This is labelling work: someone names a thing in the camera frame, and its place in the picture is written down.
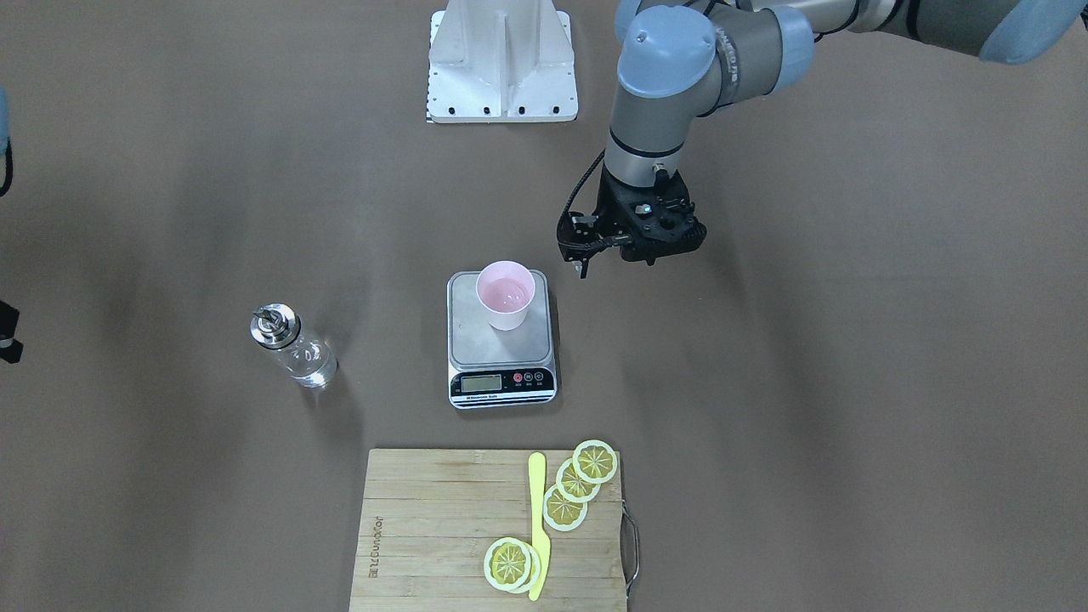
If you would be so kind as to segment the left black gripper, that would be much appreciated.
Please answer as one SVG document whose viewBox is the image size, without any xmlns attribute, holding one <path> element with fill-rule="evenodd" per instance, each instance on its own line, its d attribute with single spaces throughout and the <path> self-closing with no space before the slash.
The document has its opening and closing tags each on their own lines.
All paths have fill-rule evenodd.
<svg viewBox="0 0 1088 612">
<path fill-rule="evenodd" d="M 619 247 L 623 260 L 651 265 L 696 250 L 706 236 L 680 173 L 636 187 L 603 170 L 594 213 L 562 212 L 556 228 L 560 255 L 580 279 L 586 279 L 590 259 L 603 249 L 601 237 Z"/>
</svg>

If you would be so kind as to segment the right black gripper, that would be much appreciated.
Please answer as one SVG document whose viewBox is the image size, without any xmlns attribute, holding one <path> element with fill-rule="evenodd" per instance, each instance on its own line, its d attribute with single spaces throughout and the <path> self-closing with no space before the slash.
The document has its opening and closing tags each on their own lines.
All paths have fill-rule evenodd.
<svg viewBox="0 0 1088 612">
<path fill-rule="evenodd" d="M 16 338 L 20 311 L 15 306 L 1 301 L 1 360 L 17 364 L 22 360 L 23 343 Z"/>
</svg>

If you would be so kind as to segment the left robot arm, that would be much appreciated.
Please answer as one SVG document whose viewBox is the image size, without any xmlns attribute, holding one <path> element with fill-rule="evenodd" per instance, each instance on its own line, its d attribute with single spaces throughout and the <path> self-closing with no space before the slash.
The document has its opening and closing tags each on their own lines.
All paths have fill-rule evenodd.
<svg viewBox="0 0 1088 612">
<path fill-rule="evenodd" d="M 609 140 L 593 212 L 564 206 L 557 247 L 586 278 L 617 248 L 656 264 L 707 236 L 679 171 L 692 121 L 799 82 L 821 38 L 886 32 L 999 65 L 1023 65 L 1056 45 L 1084 1 L 622 1 L 621 51 Z"/>
</svg>

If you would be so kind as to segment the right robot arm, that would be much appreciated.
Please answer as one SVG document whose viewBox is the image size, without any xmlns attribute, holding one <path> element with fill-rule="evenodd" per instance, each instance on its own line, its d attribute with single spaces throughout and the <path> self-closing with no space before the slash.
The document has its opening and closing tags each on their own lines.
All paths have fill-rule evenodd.
<svg viewBox="0 0 1088 612">
<path fill-rule="evenodd" d="M 4 87 L 1 87 L 1 197 L 8 194 L 14 178 L 14 156 L 10 132 L 10 105 Z M 24 345 L 15 336 L 20 311 L 11 303 L 1 301 L 1 360 L 17 364 L 22 360 Z"/>
</svg>

